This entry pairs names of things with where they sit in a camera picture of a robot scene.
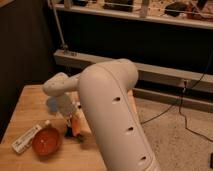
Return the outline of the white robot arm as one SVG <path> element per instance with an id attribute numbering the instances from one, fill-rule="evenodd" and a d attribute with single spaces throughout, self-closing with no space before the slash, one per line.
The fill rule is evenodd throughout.
<path id="1" fill-rule="evenodd" d="M 43 84 L 59 111 L 71 113 L 68 93 L 76 91 L 108 171 L 161 171 L 128 99 L 138 70 L 128 59 L 100 62 L 72 77 L 60 72 Z"/>

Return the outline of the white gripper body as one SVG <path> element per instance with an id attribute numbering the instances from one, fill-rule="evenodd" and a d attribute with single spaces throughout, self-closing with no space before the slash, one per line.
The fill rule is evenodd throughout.
<path id="1" fill-rule="evenodd" d="M 63 94 L 56 98 L 59 112 L 65 116 L 71 116 L 76 112 L 75 106 L 72 104 L 70 97 L 67 94 Z"/>

